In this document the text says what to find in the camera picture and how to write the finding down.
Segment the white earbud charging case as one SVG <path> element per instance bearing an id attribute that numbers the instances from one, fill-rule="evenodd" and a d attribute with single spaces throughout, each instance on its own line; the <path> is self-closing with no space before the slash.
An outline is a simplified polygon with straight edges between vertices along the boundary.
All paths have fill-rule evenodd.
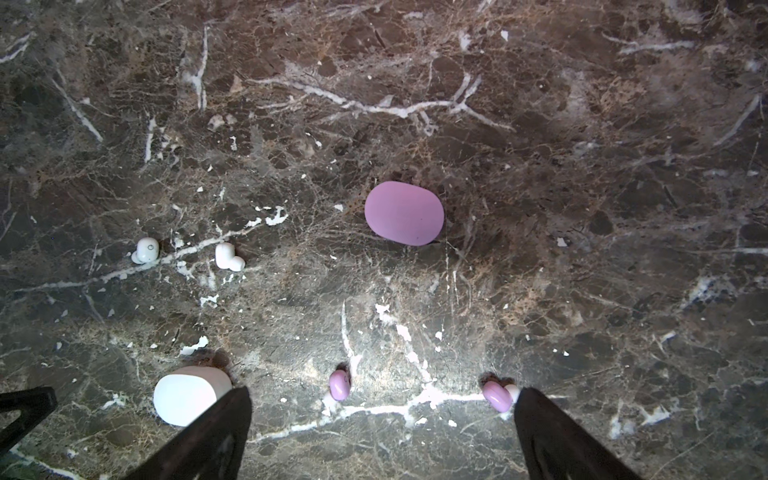
<path id="1" fill-rule="evenodd" d="M 232 388 L 230 377 L 218 368 L 183 367 L 158 381 L 153 405 L 165 423 L 187 427 Z"/>

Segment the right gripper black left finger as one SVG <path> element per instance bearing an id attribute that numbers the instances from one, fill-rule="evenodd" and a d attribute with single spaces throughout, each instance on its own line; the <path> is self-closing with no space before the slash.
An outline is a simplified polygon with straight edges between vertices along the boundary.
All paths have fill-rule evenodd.
<path id="1" fill-rule="evenodd" d="M 249 390 L 227 392 L 129 479 L 236 479 L 252 418 Z"/>

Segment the white earbud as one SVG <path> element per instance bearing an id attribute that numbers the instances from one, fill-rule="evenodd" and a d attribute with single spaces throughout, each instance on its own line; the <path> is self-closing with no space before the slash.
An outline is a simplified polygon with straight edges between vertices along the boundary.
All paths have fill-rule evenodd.
<path id="1" fill-rule="evenodd" d="M 245 260 L 238 256 L 233 244 L 222 242 L 215 248 L 215 263 L 220 269 L 240 272 L 245 268 Z"/>
<path id="2" fill-rule="evenodd" d="M 131 260 L 137 265 L 144 265 L 157 261 L 159 255 L 158 241 L 151 237 L 144 237 L 137 242 L 136 250 L 131 254 Z"/>

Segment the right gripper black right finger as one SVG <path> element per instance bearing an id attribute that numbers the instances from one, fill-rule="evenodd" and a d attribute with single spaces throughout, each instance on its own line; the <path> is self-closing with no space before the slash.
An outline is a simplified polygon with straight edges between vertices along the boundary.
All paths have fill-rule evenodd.
<path id="1" fill-rule="evenodd" d="M 542 392 L 520 391 L 516 431 L 531 479 L 640 480 Z"/>

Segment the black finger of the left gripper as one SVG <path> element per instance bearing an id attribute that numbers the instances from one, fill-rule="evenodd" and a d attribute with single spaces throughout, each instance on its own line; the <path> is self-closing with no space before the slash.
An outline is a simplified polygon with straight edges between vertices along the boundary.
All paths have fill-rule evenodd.
<path id="1" fill-rule="evenodd" d="M 55 390 L 50 386 L 1 394 L 1 412 L 17 412 L 1 429 L 1 455 L 4 456 L 57 408 Z"/>

